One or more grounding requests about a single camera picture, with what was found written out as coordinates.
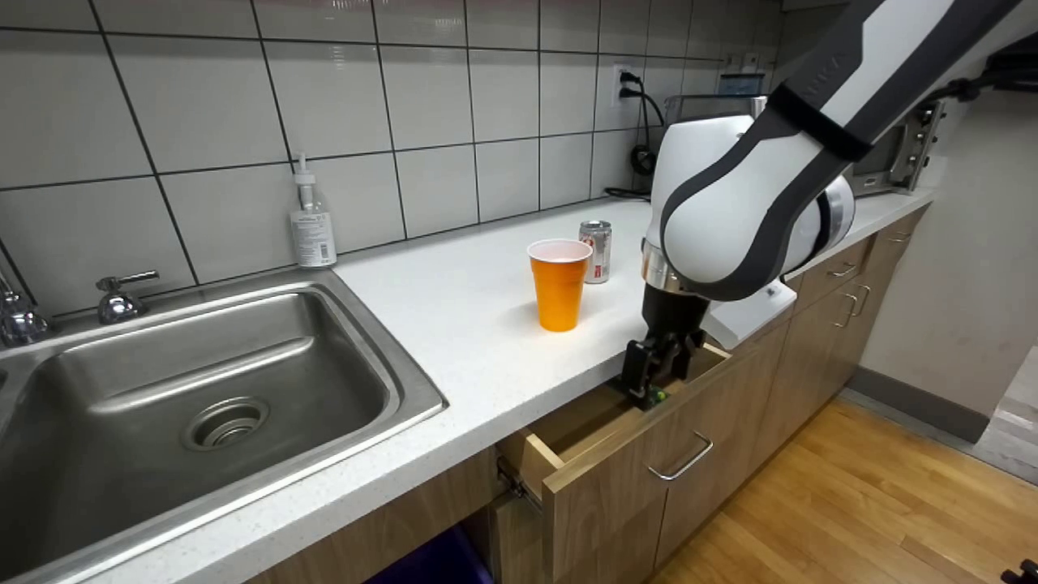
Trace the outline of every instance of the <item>wall tile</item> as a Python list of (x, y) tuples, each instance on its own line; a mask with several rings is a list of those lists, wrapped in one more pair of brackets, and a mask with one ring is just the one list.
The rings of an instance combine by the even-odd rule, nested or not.
[(591, 195), (591, 133), (541, 140), (541, 207), (575, 203)]
[(773, 66), (777, 62), (777, 42), (780, 42), (780, 10), (770, 0), (752, 0), (748, 29), (748, 62)]
[(537, 135), (537, 54), (470, 51), (475, 140)]
[(693, 0), (652, 0), (649, 54), (684, 54), (684, 32)]
[(470, 44), (537, 44), (537, 0), (467, 0)]
[(339, 253), (403, 240), (391, 157), (354, 157), (307, 161), (334, 216)]
[(760, 0), (693, 0), (684, 54), (689, 57), (728, 57), (752, 44), (752, 14)]
[(541, 54), (541, 133), (585, 133), (594, 126), (594, 54)]
[(21, 278), (13, 274), (13, 262), (6, 262), (4, 251), (0, 251), (0, 278), (17, 288), (27, 292)]
[(689, 62), (681, 76), (681, 93), (717, 93), (721, 66)]
[(0, 229), (49, 316), (93, 309), (101, 277), (158, 269), (136, 292), (191, 287), (156, 179), (4, 192)]
[(376, 0), (382, 42), (462, 44), (462, 0)]
[(93, 0), (107, 32), (256, 35), (248, 0)]
[(163, 171), (286, 159), (260, 42), (114, 40)]
[(368, 0), (256, 0), (267, 40), (372, 42)]
[(86, 0), (4, 0), (0, 27), (98, 29)]
[(462, 48), (382, 48), (389, 122), (399, 150), (470, 142)]
[(641, 101), (619, 101), (619, 72), (644, 76), (641, 57), (626, 54), (601, 54), (597, 66), (597, 110), (594, 126), (597, 129), (622, 129), (641, 122)]
[(649, 44), (649, 2), (644, 0), (603, 0), (601, 51), (635, 51)]
[(644, 189), (649, 179), (635, 175), (630, 152), (639, 145), (639, 133), (594, 133), (594, 171), (591, 199), (605, 195), (605, 189)]
[(0, 32), (0, 184), (148, 171), (93, 35)]
[(541, 48), (597, 51), (601, 0), (541, 0)]
[(644, 57), (644, 91), (668, 110), (668, 97), (684, 88), (684, 62), (681, 57)]
[(201, 282), (291, 262), (287, 167), (163, 175)]
[(396, 161), (411, 237), (475, 223), (473, 145), (399, 152)]
[(291, 157), (389, 150), (382, 76), (372, 44), (269, 42)]
[(537, 211), (541, 179), (537, 140), (521, 142), (479, 142), (479, 216), (498, 221), (511, 214)]

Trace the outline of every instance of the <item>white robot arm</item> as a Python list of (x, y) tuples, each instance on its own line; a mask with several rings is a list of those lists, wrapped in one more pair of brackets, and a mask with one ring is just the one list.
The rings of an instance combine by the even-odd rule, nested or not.
[(626, 348), (619, 377), (635, 401), (652, 405), (660, 377), (684, 377), (711, 302), (770, 295), (847, 235), (854, 203), (837, 207), (837, 226), (822, 221), (834, 207), (816, 207), (840, 200), (834, 179), (1014, 2), (856, 0), (757, 120), (668, 129), (641, 251), (649, 333)]

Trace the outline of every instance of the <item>plastic cup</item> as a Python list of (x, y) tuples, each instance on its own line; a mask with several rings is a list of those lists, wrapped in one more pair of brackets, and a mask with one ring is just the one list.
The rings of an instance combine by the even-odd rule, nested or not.
[(591, 253), (578, 237), (545, 237), (526, 247), (545, 331), (578, 327)]

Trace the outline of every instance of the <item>drawer handle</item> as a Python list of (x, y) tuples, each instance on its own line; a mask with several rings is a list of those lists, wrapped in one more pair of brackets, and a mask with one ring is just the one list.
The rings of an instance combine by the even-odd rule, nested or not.
[(848, 321), (859, 316), (859, 309), (862, 309), (862, 298), (859, 295), (842, 295), (847, 302), (848, 302), (848, 309), (847, 309), (847, 317), (842, 321), (834, 321), (834, 327), (848, 327)]
[(856, 306), (854, 317), (862, 317), (862, 313), (870, 309), (870, 298), (871, 298), (871, 287), (862, 287), (862, 302)]
[(704, 447), (693, 450), (675, 473), (660, 473), (660, 471), (654, 471), (652, 465), (644, 465), (649, 473), (654, 473), (660, 484), (681, 479), (693, 465), (701, 465), (701, 461), (712, 450), (712, 442), (711, 442), (711, 438), (704, 438), (704, 434), (693, 434), (693, 438), (701, 438)]
[(848, 278), (854, 267), (829, 269), (829, 278)]

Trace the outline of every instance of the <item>stainless steel sink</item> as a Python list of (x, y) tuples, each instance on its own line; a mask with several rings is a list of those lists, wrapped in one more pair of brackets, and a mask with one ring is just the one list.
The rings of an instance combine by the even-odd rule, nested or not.
[(331, 274), (0, 355), (0, 581), (140, 552), (443, 408)]

